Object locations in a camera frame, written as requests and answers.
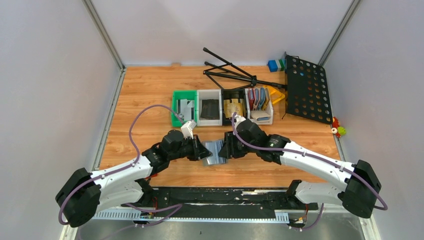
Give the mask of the blue green toy blocks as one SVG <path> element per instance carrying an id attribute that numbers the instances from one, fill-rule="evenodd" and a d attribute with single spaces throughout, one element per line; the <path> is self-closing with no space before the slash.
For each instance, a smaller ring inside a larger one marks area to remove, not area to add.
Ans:
<path id="1" fill-rule="evenodd" d="M 285 59 L 269 60 L 267 62 L 267 67 L 271 73 L 283 72 L 286 69 L 286 60 Z"/>

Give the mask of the green plastic bin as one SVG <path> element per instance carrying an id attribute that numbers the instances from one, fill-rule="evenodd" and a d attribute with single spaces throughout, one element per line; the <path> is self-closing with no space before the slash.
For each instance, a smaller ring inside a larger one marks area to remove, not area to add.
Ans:
<path id="1" fill-rule="evenodd" d="M 172 110 L 177 114 L 171 113 L 171 123 L 173 127 L 181 127 L 189 120 L 199 122 L 199 99 L 196 90 L 175 90 L 172 94 Z"/>

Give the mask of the white plastic bin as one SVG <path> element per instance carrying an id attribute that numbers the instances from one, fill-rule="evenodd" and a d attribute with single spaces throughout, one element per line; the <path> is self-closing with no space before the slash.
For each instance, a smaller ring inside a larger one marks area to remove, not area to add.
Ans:
<path id="1" fill-rule="evenodd" d="M 220 89 L 197 90 L 197 125 L 221 126 L 223 124 L 222 91 Z"/>

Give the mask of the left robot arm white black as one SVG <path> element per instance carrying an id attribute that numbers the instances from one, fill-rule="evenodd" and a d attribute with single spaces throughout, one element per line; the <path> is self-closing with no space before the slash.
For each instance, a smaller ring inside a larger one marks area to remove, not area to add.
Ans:
<path id="1" fill-rule="evenodd" d="M 169 167 L 173 160 L 199 161 L 212 156 L 197 135 L 184 137 L 179 130 L 169 131 L 160 142 L 127 162 L 104 170 L 75 170 L 55 196 L 59 206 L 58 221 L 76 228 L 105 209 L 153 201 L 145 180 Z"/>

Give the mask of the yellow triangle frame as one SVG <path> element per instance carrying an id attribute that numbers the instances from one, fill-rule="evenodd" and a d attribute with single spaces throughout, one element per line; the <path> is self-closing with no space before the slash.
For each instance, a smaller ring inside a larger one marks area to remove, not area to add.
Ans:
<path id="1" fill-rule="evenodd" d="M 265 85 L 264 89 L 265 89 L 265 103 L 267 103 L 268 105 L 270 104 L 274 105 L 286 98 L 286 95 L 284 93 L 282 93 L 281 91 L 279 91 L 278 89 L 272 86 Z"/>

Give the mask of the yellow brown packet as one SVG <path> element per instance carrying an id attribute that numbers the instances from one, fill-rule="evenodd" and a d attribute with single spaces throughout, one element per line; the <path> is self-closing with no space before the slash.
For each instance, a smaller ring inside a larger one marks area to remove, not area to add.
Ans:
<path id="1" fill-rule="evenodd" d="M 226 119 L 231 118 L 233 113 L 244 116 L 246 113 L 245 101 L 241 98 L 224 99 L 223 111 Z"/>

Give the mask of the small colourful toy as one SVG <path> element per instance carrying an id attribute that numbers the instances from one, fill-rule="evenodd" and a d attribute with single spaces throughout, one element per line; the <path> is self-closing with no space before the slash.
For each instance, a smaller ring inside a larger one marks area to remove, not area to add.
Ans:
<path id="1" fill-rule="evenodd" d="M 332 118 L 331 132 L 337 138 L 340 138 L 340 137 L 346 135 L 346 133 L 347 133 L 346 129 L 340 125 L 338 119 L 335 116 Z"/>

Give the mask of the white cards in green bin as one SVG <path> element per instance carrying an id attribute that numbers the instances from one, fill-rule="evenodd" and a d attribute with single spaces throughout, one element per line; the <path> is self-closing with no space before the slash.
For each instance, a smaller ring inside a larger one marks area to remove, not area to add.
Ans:
<path id="1" fill-rule="evenodd" d="M 178 116 L 184 120 L 193 120 L 195 117 L 195 101 L 190 99 L 179 99 L 177 101 Z"/>

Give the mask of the white bin with wallets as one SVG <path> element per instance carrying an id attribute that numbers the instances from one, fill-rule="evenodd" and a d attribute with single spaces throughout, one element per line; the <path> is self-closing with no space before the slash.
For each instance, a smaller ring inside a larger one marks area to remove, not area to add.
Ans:
<path id="1" fill-rule="evenodd" d="M 274 107 L 269 90 L 265 87 L 251 87 L 244 91 L 247 118 L 258 125 L 271 125 L 274 119 Z"/>

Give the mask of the grey card holder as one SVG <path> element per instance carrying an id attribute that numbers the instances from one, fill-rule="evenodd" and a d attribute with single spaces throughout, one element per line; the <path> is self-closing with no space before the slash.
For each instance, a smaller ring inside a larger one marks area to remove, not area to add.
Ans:
<path id="1" fill-rule="evenodd" d="M 219 156 L 219 152 L 224 145 L 224 140 L 208 140 L 202 142 L 202 144 L 209 150 L 212 155 L 202 160 L 204 166 L 224 165 L 228 163 L 228 159 Z"/>

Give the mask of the black plastic bin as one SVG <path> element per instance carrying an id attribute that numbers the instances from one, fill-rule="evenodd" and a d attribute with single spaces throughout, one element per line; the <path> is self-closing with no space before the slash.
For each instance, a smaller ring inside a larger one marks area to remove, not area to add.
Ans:
<path id="1" fill-rule="evenodd" d="M 222 125 L 230 126 L 233 113 L 244 118 L 248 116 L 246 93 L 244 89 L 223 89 L 221 91 Z"/>

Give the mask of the black perforated stand plate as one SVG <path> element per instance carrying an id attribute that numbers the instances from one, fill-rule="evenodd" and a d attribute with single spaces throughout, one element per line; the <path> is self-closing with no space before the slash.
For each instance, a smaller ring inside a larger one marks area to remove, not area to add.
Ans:
<path id="1" fill-rule="evenodd" d="M 333 115 L 324 67 L 287 53 L 284 64 L 285 112 L 331 125 Z"/>

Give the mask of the black music stand tripod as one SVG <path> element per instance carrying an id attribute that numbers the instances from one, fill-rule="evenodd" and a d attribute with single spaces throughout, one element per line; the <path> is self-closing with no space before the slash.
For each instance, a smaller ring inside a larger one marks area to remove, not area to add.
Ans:
<path id="1" fill-rule="evenodd" d="M 235 90 L 243 89 L 243 88 L 253 88 L 256 85 L 266 85 L 271 86 L 273 88 L 277 88 L 279 90 L 287 90 L 288 86 L 286 84 L 277 83 L 277 82 L 269 82 L 264 80 L 259 80 L 256 75 L 252 75 L 248 73 L 247 71 L 241 69 L 240 67 L 234 65 L 232 62 L 224 59 L 223 57 L 219 56 L 218 54 L 210 51 L 208 48 L 203 47 L 202 49 L 205 53 L 210 54 L 211 56 L 215 57 L 216 59 L 223 62 L 222 65 L 215 65 L 208 61 L 205 61 L 204 64 L 206 66 L 209 66 L 208 69 L 203 70 L 203 75 L 206 75 L 212 82 L 214 82 L 221 90 L 224 90 L 225 88 L 221 86 L 214 77 L 219 78 L 225 78 L 225 79 L 231 79 L 231 80 L 237 80 L 248 83 L 247 85 L 236 87 Z"/>

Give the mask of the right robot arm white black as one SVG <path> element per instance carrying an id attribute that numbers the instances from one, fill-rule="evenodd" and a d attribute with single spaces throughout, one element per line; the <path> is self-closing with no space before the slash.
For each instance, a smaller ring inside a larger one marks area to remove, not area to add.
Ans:
<path id="1" fill-rule="evenodd" d="M 220 157 L 237 159 L 254 153 L 265 162 L 294 167 L 325 180 L 293 180 L 285 195 L 290 208 L 310 203 L 340 205 L 364 219 L 369 219 L 375 209 L 388 209 L 379 195 L 381 182 L 367 161 L 359 159 L 352 163 L 318 154 L 287 137 L 266 134 L 256 123 L 241 116 L 236 116 L 232 128 L 225 134 L 218 152 Z"/>

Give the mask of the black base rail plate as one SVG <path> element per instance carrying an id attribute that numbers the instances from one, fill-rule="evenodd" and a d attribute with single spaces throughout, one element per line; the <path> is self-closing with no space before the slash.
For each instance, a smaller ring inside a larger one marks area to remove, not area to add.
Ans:
<path id="1" fill-rule="evenodd" d="M 304 204 L 286 188 L 154 187 L 133 203 L 140 209 L 163 209 L 181 204 L 168 218 L 175 222 L 287 223 L 290 215 L 317 211 L 317 203 Z"/>

